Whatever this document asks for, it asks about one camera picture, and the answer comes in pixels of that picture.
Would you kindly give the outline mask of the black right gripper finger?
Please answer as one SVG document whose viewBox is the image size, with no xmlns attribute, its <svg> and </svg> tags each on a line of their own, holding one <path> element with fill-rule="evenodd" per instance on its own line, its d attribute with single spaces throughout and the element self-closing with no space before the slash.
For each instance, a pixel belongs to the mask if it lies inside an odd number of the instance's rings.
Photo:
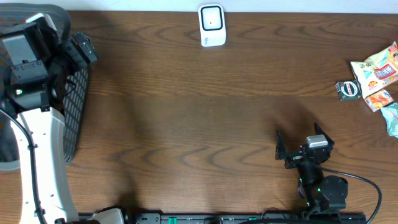
<svg viewBox="0 0 398 224">
<path fill-rule="evenodd" d="M 323 134 L 328 140 L 328 145 L 324 147 L 333 147 L 335 145 L 335 142 L 326 134 L 326 132 L 324 132 L 324 130 L 322 130 L 318 123 L 314 123 L 314 129 L 316 135 Z"/>
<path fill-rule="evenodd" d="M 275 160 L 284 160 L 287 158 L 287 150 L 285 148 L 282 134 L 278 129 L 276 130 L 276 137 Z"/>
</svg>

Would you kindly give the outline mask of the dark snack packet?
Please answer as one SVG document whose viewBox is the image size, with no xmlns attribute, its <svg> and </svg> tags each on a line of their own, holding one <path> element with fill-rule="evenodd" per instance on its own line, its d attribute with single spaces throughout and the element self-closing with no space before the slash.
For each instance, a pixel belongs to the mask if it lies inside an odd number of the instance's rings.
<svg viewBox="0 0 398 224">
<path fill-rule="evenodd" d="M 357 100 L 361 97 L 356 80 L 337 82 L 335 87 L 340 101 Z"/>
</svg>

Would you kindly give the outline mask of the orange snack packet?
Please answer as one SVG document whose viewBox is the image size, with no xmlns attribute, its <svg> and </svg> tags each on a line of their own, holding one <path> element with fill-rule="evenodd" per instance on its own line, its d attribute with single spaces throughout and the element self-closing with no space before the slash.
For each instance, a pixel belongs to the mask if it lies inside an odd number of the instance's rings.
<svg viewBox="0 0 398 224">
<path fill-rule="evenodd" d="M 364 101 L 369 106 L 372 112 L 376 112 L 379 109 L 392 103 L 394 99 L 388 91 L 386 91 L 385 89 L 381 89 L 378 92 L 367 96 Z"/>
</svg>

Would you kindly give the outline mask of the light green snack packet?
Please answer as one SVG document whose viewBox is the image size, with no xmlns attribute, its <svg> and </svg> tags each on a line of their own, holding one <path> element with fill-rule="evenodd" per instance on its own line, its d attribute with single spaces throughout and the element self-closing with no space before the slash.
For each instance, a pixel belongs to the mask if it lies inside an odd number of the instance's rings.
<svg viewBox="0 0 398 224">
<path fill-rule="evenodd" d="M 397 137 L 397 103 L 381 108 L 381 113 L 386 120 L 388 135 Z"/>
</svg>

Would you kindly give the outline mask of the yellow snack packet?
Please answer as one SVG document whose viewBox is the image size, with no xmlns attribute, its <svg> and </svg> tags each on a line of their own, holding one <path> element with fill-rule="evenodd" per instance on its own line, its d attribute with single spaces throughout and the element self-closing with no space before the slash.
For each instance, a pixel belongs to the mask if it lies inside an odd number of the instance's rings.
<svg viewBox="0 0 398 224">
<path fill-rule="evenodd" d="M 361 95 L 366 98 L 397 81 L 397 44 L 393 42 L 365 61 L 350 65 Z"/>
</svg>

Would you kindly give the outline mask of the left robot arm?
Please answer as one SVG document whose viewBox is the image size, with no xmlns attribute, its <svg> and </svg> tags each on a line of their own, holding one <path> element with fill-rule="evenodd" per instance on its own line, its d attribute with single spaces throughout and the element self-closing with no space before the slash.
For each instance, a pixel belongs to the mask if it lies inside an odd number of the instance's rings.
<svg viewBox="0 0 398 224">
<path fill-rule="evenodd" d="M 63 150 L 65 85 L 98 59 L 90 38 L 60 40 L 52 18 L 38 13 L 1 35 L 12 62 L 1 113 L 11 120 L 19 152 L 21 223 L 80 223 Z"/>
</svg>

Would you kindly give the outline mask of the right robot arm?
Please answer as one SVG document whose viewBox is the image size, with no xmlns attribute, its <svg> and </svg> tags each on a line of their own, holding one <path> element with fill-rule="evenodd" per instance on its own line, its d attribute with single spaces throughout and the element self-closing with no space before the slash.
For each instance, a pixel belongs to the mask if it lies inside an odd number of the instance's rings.
<svg viewBox="0 0 398 224">
<path fill-rule="evenodd" d="M 334 141 L 314 124 L 315 134 L 306 138 L 306 143 L 296 152 L 289 152 L 279 130 L 275 159 L 283 160 L 286 169 L 297 169 L 299 173 L 298 188 L 308 208 L 299 213 L 299 217 L 309 220 L 325 213 L 337 214 L 346 208 L 348 181 L 336 175 L 324 176 L 321 164 L 326 162 L 335 145 Z"/>
</svg>

